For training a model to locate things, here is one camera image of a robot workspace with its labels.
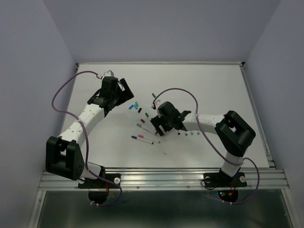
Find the grey capped marker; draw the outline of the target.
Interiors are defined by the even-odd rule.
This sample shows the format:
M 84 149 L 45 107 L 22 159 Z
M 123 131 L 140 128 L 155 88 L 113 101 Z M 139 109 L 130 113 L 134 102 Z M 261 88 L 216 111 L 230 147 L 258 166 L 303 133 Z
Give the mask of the grey capped marker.
M 141 129 L 144 129 L 145 131 L 150 132 L 150 133 L 151 133 L 151 134 L 153 134 L 153 135 L 155 135 L 155 134 L 156 134 L 156 132 L 155 132 L 155 131 L 150 130 L 149 128 L 147 128 L 146 126 L 143 126 L 142 124 L 137 123 L 136 125 L 137 125 L 138 127 L 140 127 Z

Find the brown capped marker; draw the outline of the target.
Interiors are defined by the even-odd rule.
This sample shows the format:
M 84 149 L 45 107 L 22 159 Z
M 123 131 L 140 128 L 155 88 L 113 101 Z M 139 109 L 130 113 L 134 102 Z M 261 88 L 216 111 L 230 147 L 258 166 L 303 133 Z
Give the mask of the brown capped marker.
M 143 119 L 140 119 L 140 121 L 147 127 L 147 128 L 149 128 L 152 132 L 156 132 L 156 130 L 152 127 L 152 126 L 150 126 L 145 120 L 143 120 Z

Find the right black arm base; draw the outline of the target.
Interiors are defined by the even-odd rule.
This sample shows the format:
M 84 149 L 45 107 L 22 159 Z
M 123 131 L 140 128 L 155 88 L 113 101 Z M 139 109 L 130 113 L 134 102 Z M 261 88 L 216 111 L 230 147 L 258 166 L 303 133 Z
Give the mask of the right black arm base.
M 247 180 L 243 172 L 237 172 L 235 176 L 230 177 L 219 171 L 203 174 L 201 184 L 207 190 L 217 190 L 221 200 L 236 203 L 239 197 L 237 188 L 246 187 Z

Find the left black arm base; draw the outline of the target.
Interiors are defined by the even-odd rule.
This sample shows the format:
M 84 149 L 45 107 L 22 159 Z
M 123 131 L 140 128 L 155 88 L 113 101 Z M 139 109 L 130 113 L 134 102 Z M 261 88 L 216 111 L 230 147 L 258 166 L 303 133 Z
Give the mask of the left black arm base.
M 88 200 L 96 207 L 106 207 L 117 203 L 122 196 L 121 174 L 106 173 L 103 177 L 107 181 L 100 179 L 78 179 L 78 188 L 88 190 Z

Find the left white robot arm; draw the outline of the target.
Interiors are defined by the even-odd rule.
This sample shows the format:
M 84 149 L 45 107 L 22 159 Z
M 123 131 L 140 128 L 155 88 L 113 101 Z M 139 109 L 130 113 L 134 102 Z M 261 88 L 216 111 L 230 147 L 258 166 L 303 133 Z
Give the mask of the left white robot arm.
M 46 171 L 70 180 L 89 179 L 95 187 L 105 184 L 103 166 L 89 163 L 88 152 L 82 153 L 88 144 L 91 131 L 115 107 L 134 97 L 126 80 L 104 76 L 101 88 L 87 101 L 84 110 L 58 137 L 46 142 Z

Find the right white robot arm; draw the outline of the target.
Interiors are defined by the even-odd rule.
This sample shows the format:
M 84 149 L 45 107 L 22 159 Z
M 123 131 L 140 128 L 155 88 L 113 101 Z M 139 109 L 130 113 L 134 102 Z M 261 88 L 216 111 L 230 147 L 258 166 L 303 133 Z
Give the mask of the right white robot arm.
M 237 112 L 228 111 L 224 115 L 180 112 L 171 102 L 161 103 L 159 100 L 152 104 L 152 109 L 156 110 L 157 115 L 150 122 L 160 136 L 172 129 L 217 135 L 226 149 L 218 179 L 223 185 L 230 185 L 235 181 L 244 154 L 256 137 L 253 128 Z

